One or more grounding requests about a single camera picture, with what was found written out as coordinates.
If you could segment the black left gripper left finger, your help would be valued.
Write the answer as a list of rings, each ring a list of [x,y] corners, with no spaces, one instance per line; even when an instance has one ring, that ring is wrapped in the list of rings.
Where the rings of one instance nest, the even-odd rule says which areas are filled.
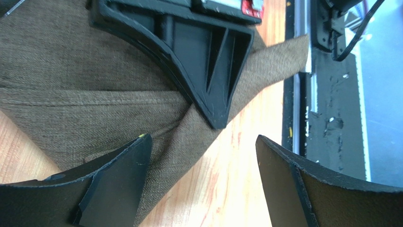
[[[3,227],[131,227],[152,151],[143,134],[115,151],[38,181],[0,186]]]

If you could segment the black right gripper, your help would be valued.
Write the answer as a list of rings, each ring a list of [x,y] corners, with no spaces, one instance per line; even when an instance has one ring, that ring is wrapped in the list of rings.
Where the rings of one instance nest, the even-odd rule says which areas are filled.
[[[91,0],[92,27],[148,55],[211,128],[227,125],[263,1]]]

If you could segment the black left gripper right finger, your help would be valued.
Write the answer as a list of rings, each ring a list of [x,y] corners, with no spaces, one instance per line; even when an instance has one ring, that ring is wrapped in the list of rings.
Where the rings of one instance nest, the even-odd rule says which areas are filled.
[[[338,173],[263,135],[255,147],[272,226],[402,226],[401,187]]]

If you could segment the olive brown cloth napkin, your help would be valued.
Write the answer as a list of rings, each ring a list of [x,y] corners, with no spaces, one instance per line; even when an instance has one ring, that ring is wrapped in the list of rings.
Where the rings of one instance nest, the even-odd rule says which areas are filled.
[[[179,129],[189,104],[132,45],[92,28],[86,1],[29,0],[0,21],[0,108],[61,172],[143,134],[137,227],[222,132]]]

